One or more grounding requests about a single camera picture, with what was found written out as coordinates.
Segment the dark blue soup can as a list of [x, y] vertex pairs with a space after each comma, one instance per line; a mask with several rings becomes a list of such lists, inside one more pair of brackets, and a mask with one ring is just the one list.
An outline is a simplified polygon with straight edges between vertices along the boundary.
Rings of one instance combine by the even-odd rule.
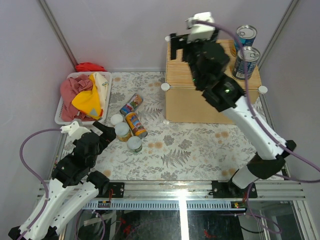
[[235, 64], [231, 72], [232, 76], [238, 80], [245, 80], [245, 71], [247, 72], [246, 76], [248, 79], [252, 76], [261, 56], [259, 50], [252, 46], [244, 46], [243, 53], [241, 50], [237, 52]]

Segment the light blue Progresso soup can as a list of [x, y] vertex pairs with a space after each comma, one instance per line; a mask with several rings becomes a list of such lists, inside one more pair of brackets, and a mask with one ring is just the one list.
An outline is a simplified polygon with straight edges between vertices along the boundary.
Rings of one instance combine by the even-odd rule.
[[[244, 47], [251, 47], [256, 39], [258, 31], [252, 25], [241, 25], [236, 29], [235, 33], [237, 35], [238, 40]], [[237, 41], [234, 40], [231, 54], [234, 57], [236, 57], [239, 49], [239, 44], [237, 43]]]

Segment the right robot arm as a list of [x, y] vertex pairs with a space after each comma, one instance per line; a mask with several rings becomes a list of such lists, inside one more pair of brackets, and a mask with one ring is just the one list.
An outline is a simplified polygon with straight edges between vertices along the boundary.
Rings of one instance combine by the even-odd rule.
[[275, 133], [247, 100], [248, 92], [227, 75], [231, 58], [217, 37], [217, 30], [209, 39], [195, 41], [188, 41], [187, 34], [172, 33], [169, 59], [175, 60], [177, 51], [182, 51], [180, 59], [187, 63], [195, 89], [209, 105], [232, 120], [255, 147], [253, 158], [228, 182], [229, 194], [237, 198], [254, 181], [277, 174], [297, 145]]

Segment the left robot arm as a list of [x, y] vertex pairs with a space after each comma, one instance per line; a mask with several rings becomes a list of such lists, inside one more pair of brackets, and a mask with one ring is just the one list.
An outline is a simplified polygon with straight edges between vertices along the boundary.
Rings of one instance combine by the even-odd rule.
[[93, 126], [101, 134], [76, 120], [59, 128], [59, 132], [70, 136], [74, 148], [56, 164], [49, 183], [45, 183], [24, 160], [23, 150], [27, 141], [23, 141], [19, 150], [20, 160], [40, 180], [45, 193], [26, 221], [9, 231], [8, 236], [12, 240], [56, 240], [62, 229], [88, 202], [109, 193], [110, 180], [103, 173], [90, 170], [103, 150], [116, 139], [116, 133], [113, 127], [98, 121]]

